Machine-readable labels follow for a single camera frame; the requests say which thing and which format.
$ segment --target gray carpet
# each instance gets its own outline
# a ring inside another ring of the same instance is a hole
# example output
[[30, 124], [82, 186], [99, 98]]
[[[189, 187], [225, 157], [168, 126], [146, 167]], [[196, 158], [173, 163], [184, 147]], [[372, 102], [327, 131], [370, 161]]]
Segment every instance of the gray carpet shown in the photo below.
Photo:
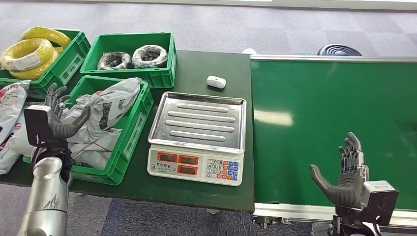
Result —
[[[417, 14], [62, 1], [0, 0], [0, 52], [33, 26], [101, 33], [174, 32], [182, 50], [315, 55], [341, 43], [364, 56], [417, 56]], [[0, 185], [0, 236], [14, 236], [29, 190]], [[261, 230], [251, 215], [94, 196], [70, 195], [68, 236], [306, 236], [311, 224]]]

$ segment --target digital weighing scale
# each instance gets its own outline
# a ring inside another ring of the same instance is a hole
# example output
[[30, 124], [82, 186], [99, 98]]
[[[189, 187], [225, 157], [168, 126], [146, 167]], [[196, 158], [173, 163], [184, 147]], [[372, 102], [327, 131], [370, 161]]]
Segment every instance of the digital weighing scale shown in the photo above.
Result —
[[166, 92], [148, 136], [148, 173], [239, 186], [245, 129], [244, 99]]

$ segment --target robotic arm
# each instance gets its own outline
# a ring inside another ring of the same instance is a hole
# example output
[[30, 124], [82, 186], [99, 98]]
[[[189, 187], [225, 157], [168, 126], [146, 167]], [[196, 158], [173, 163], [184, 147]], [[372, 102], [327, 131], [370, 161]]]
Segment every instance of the robotic arm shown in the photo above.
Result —
[[28, 141], [35, 146], [31, 170], [33, 182], [28, 205], [18, 236], [65, 236], [68, 210], [68, 187], [71, 184], [71, 151], [67, 138], [74, 136], [90, 116], [83, 109], [72, 123], [61, 123], [60, 116], [70, 98], [61, 96], [66, 87], [49, 87], [42, 106], [24, 110]]
[[369, 181], [362, 146], [352, 132], [344, 140], [338, 185], [331, 185], [315, 165], [310, 176], [325, 196], [335, 204], [329, 236], [380, 236], [379, 225], [387, 226], [395, 208], [398, 191], [387, 181]]

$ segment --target green plastic crate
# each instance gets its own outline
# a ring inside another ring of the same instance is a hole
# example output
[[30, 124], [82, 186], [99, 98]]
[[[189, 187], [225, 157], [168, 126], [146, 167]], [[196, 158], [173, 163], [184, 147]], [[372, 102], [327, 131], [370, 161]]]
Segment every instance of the green plastic crate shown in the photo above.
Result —
[[[58, 87], [65, 86], [78, 68], [80, 68], [89, 52], [90, 43], [82, 31], [72, 29], [56, 30], [68, 36], [71, 42], [39, 79], [30, 82], [28, 92], [28, 97], [30, 98], [44, 99], [46, 91], [53, 83], [57, 83]], [[7, 70], [0, 70], [0, 88], [18, 81], [21, 80], [15, 79]]]
[[[126, 70], [97, 70], [97, 63], [107, 52], [126, 52], [133, 56], [136, 49], [155, 44], [168, 52], [166, 68], [126, 69]], [[109, 33], [99, 35], [93, 43], [89, 54], [81, 66], [81, 74], [95, 75], [119, 79], [140, 77], [150, 88], [172, 88], [175, 79], [177, 51], [174, 36], [170, 32], [157, 33]]]
[[[97, 76], [83, 76], [71, 92], [71, 99], [66, 102], [75, 104], [75, 99], [81, 95], [93, 94], [97, 91], [120, 82], [121, 79]], [[112, 155], [103, 170], [83, 166], [72, 166], [71, 173], [76, 179], [91, 182], [118, 185], [126, 173], [139, 136], [152, 108], [153, 98], [148, 83], [141, 82], [141, 90], [132, 108], [113, 126], [123, 129], [113, 149]], [[24, 156], [23, 161], [30, 163], [30, 157]]]

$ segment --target yellow wire coil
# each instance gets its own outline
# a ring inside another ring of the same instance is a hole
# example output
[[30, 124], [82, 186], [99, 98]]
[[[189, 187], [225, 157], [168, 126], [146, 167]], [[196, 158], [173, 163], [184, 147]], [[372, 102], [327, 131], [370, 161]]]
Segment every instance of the yellow wire coil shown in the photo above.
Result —
[[56, 51], [53, 50], [53, 54], [52, 57], [46, 61], [44, 64], [33, 68], [31, 70], [27, 70], [27, 71], [22, 71], [22, 72], [12, 72], [10, 71], [10, 74], [15, 77], [16, 79], [21, 79], [21, 80], [37, 80], [39, 79], [42, 74], [45, 72], [45, 70], [47, 70], [49, 68], [49, 66], [57, 59], [57, 57], [60, 54]]
[[63, 47], [54, 47], [55, 51], [57, 51], [59, 54], [61, 54], [64, 51]]
[[30, 28], [23, 32], [22, 39], [29, 38], [46, 38], [51, 42], [59, 44], [63, 48], [71, 42], [71, 39], [69, 39], [65, 34], [54, 29], [40, 26]]
[[26, 71], [44, 64], [52, 57], [53, 51], [47, 39], [27, 39], [8, 47], [0, 56], [0, 64], [11, 72]]

